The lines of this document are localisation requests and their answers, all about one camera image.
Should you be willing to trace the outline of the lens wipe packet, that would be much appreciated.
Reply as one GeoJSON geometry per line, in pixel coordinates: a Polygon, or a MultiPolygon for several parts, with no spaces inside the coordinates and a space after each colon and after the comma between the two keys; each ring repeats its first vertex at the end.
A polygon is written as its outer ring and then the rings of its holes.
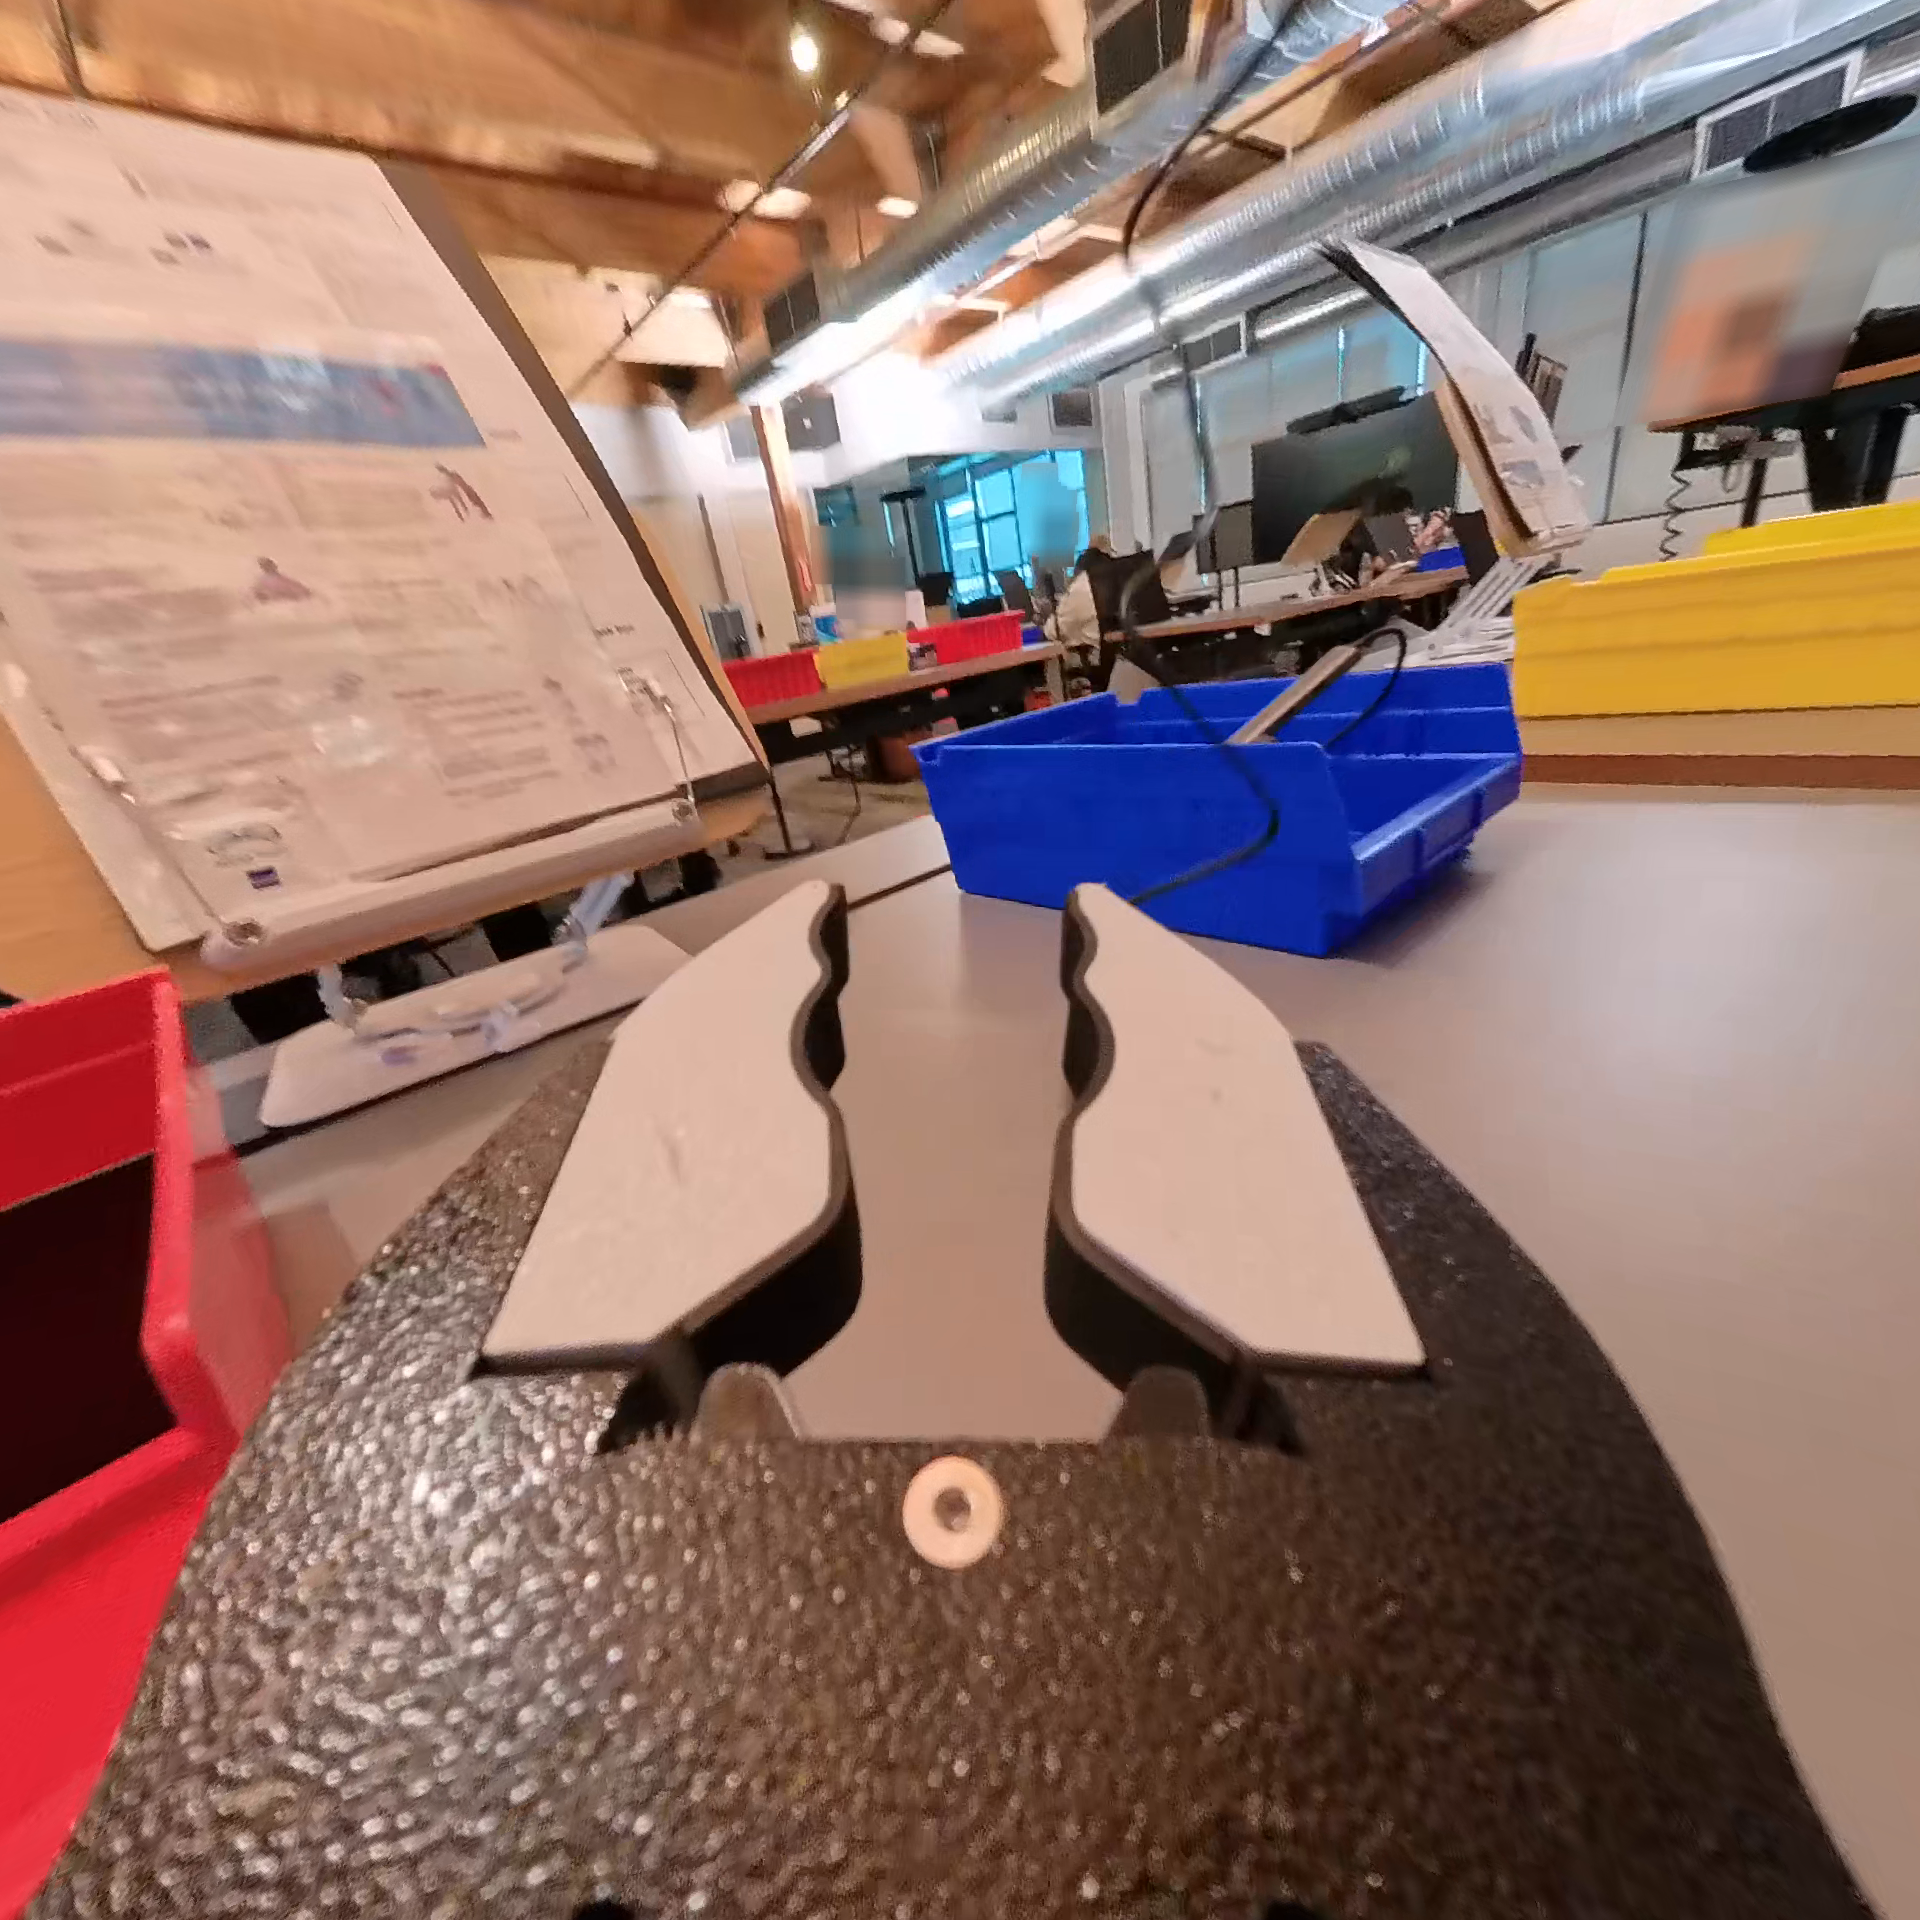
{"type": "Polygon", "coordinates": [[[313,881],[298,820],[277,807],[198,807],[168,832],[181,876],[219,921],[241,918],[243,904],[285,898],[313,881]]]}

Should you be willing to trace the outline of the grey hub with black cable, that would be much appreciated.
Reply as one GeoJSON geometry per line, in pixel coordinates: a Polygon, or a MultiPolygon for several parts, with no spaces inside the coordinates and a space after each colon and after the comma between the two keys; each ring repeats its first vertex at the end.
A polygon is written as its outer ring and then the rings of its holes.
{"type": "Polygon", "coordinates": [[[1242,723],[1226,742],[1228,747],[1252,747],[1284,727],[1294,719],[1312,708],[1334,683],[1345,681],[1372,651],[1382,646],[1395,647],[1395,664],[1389,674],[1398,674],[1408,659],[1408,642],[1412,628],[1403,618],[1389,618],[1380,628],[1330,646],[1308,671],[1302,671],[1281,695],[1262,706],[1252,719],[1242,723]]]}

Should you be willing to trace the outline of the yellow plastic bin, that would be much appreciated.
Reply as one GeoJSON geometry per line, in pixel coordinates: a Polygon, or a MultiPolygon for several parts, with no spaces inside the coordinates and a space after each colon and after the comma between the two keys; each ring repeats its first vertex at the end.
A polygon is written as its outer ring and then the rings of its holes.
{"type": "Polygon", "coordinates": [[[1918,706],[1918,504],[1715,534],[1513,603],[1526,721],[1918,706]]]}

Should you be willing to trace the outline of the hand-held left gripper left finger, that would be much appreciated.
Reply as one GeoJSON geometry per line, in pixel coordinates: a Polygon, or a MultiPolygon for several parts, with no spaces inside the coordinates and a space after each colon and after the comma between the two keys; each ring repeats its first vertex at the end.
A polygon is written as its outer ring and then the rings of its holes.
{"type": "Polygon", "coordinates": [[[848,896],[804,881],[616,1031],[480,1377],[624,1379],[620,1419],[790,1419],[862,1291],[848,896]]]}

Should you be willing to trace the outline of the wooden table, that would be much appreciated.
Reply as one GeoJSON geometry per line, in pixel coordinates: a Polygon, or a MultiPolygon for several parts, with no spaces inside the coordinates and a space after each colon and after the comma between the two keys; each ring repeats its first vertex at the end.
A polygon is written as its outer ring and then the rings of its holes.
{"type": "Polygon", "coordinates": [[[1029,697],[1057,690],[1066,659],[1059,642],[1027,646],[1012,654],[930,666],[753,706],[748,721],[773,768],[864,752],[885,738],[924,737],[941,723],[970,732],[1012,719],[1027,712],[1029,697]]]}

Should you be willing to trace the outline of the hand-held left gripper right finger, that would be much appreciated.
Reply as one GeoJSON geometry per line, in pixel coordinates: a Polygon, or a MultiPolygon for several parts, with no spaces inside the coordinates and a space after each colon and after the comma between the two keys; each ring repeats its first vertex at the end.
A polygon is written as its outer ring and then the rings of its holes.
{"type": "Polygon", "coordinates": [[[1284,1379],[1403,1383],[1426,1346],[1302,1054],[1233,972],[1107,886],[1062,910],[1067,1112],[1045,1308],[1142,1407],[1281,1443],[1284,1379]]]}

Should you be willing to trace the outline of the large dark monitor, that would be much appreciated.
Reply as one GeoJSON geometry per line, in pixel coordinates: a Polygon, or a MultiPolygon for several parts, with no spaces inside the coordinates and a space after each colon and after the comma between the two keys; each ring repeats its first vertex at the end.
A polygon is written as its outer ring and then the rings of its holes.
{"type": "Polygon", "coordinates": [[[1449,512],[1459,456],[1441,398],[1421,393],[1251,446],[1252,561],[1290,566],[1306,526],[1323,515],[1449,512]]]}

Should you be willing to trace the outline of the blue plastic bin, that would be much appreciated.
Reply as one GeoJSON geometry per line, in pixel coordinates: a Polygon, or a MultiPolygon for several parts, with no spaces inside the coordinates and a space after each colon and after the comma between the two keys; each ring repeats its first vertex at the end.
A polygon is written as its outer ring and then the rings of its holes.
{"type": "MultiPolygon", "coordinates": [[[[1228,737],[1291,679],[1097,692],[916,747],[965,894],[1062,908],[1233,851],[1262,809],[1206,735],[1228,737]]],[[[1249,866],[1145,908],[1179,934],[1333,955],[1425,894],[1509,807],[1520,723],[1502,664],[1350,673],[1242,762],[1281,806],[1249,866]]]]}

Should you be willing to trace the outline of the red plastic bin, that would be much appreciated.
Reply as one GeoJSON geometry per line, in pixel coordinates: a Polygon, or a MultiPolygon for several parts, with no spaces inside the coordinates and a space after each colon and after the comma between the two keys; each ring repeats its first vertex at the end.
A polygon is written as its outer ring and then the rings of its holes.
{"type": "Polygon", "coordinates": [[[74,1833],[293,1353],[164,972],[2,1018],[2,1916],[74,1833]]]}

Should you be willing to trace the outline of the white instruction sheet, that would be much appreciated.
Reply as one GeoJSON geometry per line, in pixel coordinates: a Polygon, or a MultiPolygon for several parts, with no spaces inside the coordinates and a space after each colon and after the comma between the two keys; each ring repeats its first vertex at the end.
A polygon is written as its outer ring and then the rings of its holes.
{"type": "Polygon", "coordinates": [[[506,296],[457,234],[425,169],[358,160],[356,234],[369,248],[373,319],[432,344],[516,505],[553,548],[593,650],[640,714],[669,704],[701,801],[769,782],[757,737],[706,650],[699,618],[626,512],[606,464],[506,296]]]}

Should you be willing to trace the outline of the silver ventilation duct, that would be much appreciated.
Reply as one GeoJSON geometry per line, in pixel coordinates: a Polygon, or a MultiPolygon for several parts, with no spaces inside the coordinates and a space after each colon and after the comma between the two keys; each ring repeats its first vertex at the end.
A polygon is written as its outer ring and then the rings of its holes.
{"type": "Polygon", "coordinates": [[[936,368],[994,402],[1099,380],[1323,280],[1330,239],[1443,232],[1913,24],[1907,3],[1563,6],[936,368]]]}
{"type": "Polygon", "coordinates": [[[1093,8],[1084,79],[1017,119],[930,193],[875,251],[816,268],[761,308],[765,351],[734,375],[750,408],[827,385],[1057,219],[1162,160],[1242,73],[1264,88],[1360,36],[1386,6],[1093,8]]]}

